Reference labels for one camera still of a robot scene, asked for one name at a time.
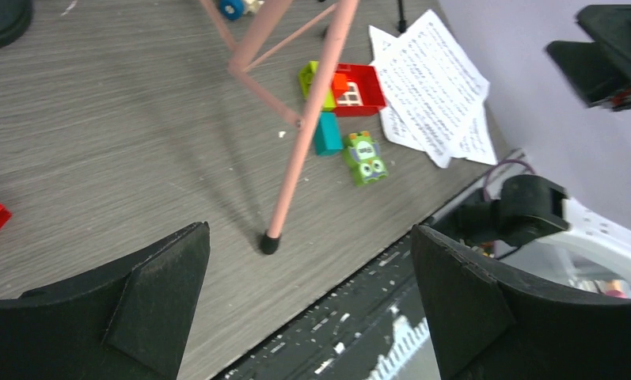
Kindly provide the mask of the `green monster face block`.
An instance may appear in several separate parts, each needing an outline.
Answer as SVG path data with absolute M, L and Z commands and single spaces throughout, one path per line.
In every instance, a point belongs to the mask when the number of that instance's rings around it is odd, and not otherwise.
M 369 131 L 348 134 L 343 142 L 342 156 L 356 186 L 364 186 L 389 175 L 380 156 L 380 146 Z

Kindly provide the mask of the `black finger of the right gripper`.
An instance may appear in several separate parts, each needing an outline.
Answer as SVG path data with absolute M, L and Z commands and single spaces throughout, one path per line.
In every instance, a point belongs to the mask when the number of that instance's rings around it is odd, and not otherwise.
M 588 108 L 631 108 L 631 4 L 586 6 L 576 23 L 592 41 L 555 40 L 546 53 Z

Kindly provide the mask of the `blue white toy car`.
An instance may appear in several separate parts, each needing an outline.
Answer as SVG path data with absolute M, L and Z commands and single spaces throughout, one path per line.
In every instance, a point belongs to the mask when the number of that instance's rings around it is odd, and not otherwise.
M 219 0 L 219 11 L 229 21 L 251 13 L 257 13 L 264 4 L 263 0 Z

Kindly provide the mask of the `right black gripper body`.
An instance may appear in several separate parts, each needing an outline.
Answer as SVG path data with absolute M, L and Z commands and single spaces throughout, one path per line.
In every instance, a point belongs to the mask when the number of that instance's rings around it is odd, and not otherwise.
M 601 32 L 601 93 L 598 103 L 615 112 L 631 109 L 631 31 Z

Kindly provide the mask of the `red window toy block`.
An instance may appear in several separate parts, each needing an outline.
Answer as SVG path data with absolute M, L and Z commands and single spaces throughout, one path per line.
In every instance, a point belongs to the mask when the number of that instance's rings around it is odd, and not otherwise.
M 336 99 L 336 116 L 373 116 L 386 107 L 374 66 L 339 63 L 336 73 L 344 75 L 348 84 L 348 90 Z

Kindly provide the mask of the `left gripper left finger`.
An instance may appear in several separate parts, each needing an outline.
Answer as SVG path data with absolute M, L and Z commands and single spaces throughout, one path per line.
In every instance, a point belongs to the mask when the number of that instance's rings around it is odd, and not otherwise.
M 95 269 L 0 299 L 0 379 L 175 379 L 210 256 L 194 222 Z

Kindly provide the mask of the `black round base mic stand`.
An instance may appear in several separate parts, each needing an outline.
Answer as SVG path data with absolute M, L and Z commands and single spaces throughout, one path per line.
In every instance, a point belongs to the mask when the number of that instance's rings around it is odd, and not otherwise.
M 32 0 L 0 0 L 0 48 L 24 35 L 33 14 Z

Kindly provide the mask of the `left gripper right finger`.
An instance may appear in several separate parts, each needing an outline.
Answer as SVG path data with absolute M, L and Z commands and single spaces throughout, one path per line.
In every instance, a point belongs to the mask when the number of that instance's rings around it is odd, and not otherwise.
M 414 226 L 411 254 L 443 379 L 631 379 L 631 300 L 582 291 Z

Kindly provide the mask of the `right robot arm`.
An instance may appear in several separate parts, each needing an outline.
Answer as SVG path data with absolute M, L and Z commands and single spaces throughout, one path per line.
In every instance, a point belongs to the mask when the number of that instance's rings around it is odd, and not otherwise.
M 585 6 L 576 22 L 590 40 L 555 40 L 546 52 L 588 108 L 631 109 L 631 4 Z M 478 188 L 429 224 L 468 246 L 503 241 L 512 252 L 533 241 L 560 246 L 631 286 L 631 230 L 536 174 L 509 177 L 495 199 L 486 188 Z

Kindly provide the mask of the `black tripod mic stand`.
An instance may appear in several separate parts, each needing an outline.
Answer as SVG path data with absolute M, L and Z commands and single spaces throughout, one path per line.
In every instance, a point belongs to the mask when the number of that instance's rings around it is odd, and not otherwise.
M 404 33 L 407 29 L 407 20 L 405 16 L 405 4 L 404 0 L 397 0 L 397 30 L 400 34 Z

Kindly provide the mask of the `teal toy block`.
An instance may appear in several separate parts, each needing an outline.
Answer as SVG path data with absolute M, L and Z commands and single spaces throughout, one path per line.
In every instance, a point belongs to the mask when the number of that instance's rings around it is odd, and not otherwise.
M 313 143 L 318 156 L 331 156 L 343 150 L 344 144 L 334 113 L 322 112 L 320 114 Z

